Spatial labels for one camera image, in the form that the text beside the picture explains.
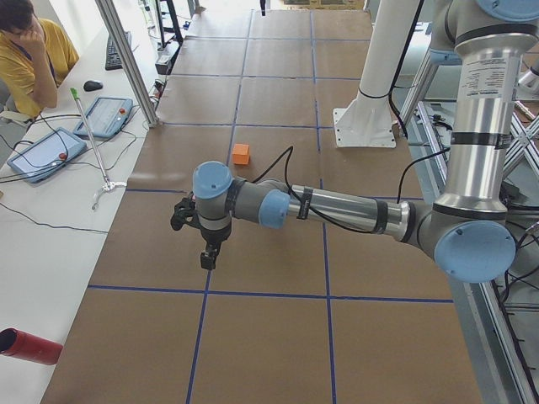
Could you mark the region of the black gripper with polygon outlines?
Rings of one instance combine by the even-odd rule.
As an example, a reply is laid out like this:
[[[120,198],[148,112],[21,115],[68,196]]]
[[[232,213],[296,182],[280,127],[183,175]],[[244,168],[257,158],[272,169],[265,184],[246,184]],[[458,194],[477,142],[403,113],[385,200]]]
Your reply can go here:
[[[200,233],[205,240],[205,250],[200,254],[200,265],[203,269],[214,270],[216,268],[216,255],[221,250],[221,245],[231,235],[231,228],[225,227],[219,230],[202,228]]]

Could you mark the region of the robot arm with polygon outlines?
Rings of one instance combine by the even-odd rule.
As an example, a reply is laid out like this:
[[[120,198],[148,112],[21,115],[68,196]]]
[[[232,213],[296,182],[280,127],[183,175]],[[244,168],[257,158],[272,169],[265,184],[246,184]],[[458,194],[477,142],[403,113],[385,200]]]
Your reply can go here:
[[[357,180],[361,196],[292,185],[287,181],[236,178],[220,162],[193,174],[188,206],[205,239],[200,255],[212,270],[233,219],[280,228],[287,217],[332,223],[348,231],[385,234],[432,258],[446,274],[483,283],[506,273],[517,246],[505,226],[499,199],[521,57],[538,41],[535,1],[439,1],[428,58],[459,62],[456,112],[446,185],[431,204],[379,198],[397,172],[389,100],[398,64],[418,20],[419,1],[380,3],[356,98],[334,111],[336,143],[349,167],[337,174]]]

